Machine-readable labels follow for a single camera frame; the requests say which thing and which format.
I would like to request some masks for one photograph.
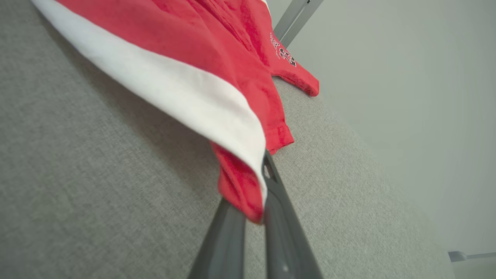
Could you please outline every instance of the white wall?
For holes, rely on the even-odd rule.
[[[496,0],[324,0],[288,50],[450,250],[496,252]]]

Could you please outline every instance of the white trim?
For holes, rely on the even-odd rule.
[[[32,2],[98,68],[244,161],[258,178],[265,207],[265,136],[241,92],[214,74],[131,44],[54,0]]]

